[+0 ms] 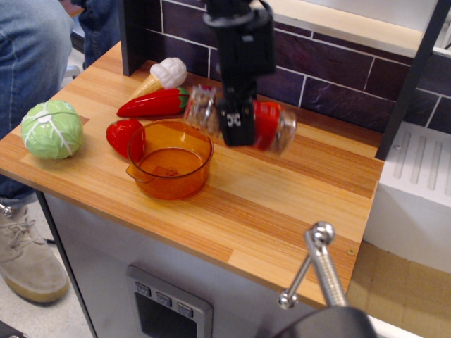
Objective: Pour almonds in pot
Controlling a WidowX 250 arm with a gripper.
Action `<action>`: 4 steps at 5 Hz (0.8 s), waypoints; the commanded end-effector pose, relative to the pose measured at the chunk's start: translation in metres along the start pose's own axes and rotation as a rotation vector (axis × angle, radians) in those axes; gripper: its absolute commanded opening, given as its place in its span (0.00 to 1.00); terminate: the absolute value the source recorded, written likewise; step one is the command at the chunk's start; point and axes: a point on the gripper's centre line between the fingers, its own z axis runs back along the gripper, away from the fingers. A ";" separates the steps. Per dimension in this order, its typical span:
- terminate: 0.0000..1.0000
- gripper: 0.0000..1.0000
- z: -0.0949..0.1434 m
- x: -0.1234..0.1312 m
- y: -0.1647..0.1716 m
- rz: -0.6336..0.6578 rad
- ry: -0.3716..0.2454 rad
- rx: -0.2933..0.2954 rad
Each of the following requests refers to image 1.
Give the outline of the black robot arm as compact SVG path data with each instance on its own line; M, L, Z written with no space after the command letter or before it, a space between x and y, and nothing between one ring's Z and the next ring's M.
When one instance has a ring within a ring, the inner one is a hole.
M219 124L228 146L255 142L257 78L276 71L273 11L261 1L206 1L203 20L215 34L223 97Z

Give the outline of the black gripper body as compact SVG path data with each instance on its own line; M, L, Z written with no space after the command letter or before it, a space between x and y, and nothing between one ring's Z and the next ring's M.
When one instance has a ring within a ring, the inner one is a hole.
M208 8L203 20L215 34L226 97L255 97L257 78L276 71L270 8Z

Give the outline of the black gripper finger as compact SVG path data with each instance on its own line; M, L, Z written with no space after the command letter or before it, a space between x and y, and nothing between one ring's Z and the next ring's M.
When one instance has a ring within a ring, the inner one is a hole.
M218 116L221 134L227 146L254 145L254 101L252 98L219 99Z

